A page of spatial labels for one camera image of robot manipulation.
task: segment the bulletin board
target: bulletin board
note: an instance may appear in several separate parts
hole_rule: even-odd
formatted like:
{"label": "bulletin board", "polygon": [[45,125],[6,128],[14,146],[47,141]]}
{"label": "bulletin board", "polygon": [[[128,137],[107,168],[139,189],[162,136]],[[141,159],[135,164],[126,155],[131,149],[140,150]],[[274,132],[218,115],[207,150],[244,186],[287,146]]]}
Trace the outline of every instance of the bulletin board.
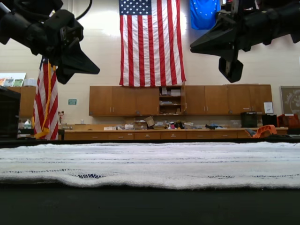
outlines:
{"label": "bulletin board", "polygon": [[300,116],[300,87],[281,86],[281,106],[284,114]]}

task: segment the open shelf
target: open shelf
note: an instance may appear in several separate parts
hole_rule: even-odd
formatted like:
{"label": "open shelf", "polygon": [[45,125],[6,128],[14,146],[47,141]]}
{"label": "open shelf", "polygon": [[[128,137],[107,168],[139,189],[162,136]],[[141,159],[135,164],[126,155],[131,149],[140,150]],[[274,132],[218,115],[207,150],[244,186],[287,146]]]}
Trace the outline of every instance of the open shelf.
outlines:
{"label": "open shelf", "polygon": [[160,95],[160,98],[181,98],[181,96],[172,96],[172,95]]}
{"label": "open shelf", "polygon": [[162,104],[160,106],[181,106],[181,104]]}

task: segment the flag on pole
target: flag on pole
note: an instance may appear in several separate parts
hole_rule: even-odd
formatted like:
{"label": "flag on pole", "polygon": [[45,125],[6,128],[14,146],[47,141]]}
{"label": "flag on pole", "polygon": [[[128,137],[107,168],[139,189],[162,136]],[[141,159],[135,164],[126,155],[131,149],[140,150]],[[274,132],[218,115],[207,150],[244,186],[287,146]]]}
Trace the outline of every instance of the flag on pole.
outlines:
{"label": "flag on pole", "polygon": [[119,0],[120,85],[159,87],[186,81],[180,0]]}
{"label": "flag on pole", "polygon": [[42,58],[33,109],[34,134],[38,139],[58,139],[58,85],[56,67]]}

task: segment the sign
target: sign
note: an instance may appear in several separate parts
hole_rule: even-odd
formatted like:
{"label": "sign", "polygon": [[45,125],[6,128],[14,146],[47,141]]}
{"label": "sign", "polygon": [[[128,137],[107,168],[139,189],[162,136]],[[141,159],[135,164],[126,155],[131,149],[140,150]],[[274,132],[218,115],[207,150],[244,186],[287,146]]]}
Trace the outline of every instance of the sign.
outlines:
{"label": "sign", "polygon": [[69,105],[77,105],[77,99],[69,99]]}

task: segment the orange object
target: orange object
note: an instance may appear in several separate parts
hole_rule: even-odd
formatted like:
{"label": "orange object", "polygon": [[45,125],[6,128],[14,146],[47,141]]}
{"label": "orange object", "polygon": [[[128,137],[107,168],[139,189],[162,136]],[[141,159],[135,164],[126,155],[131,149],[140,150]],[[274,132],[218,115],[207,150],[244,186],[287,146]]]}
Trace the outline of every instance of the orange object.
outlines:
{"label": "orange object", "polygon": [[260,138],[263,133],[268,132],[268,131],[271,133],[271,135],[277,134],[277,130],[274,125],[266,125],[266,126],[260,127],[256,133],[255,133],[255,131],[253,131],[251,129],[246,129],[245,131],[246,131],[246,133],[250,134],[253,138]]}

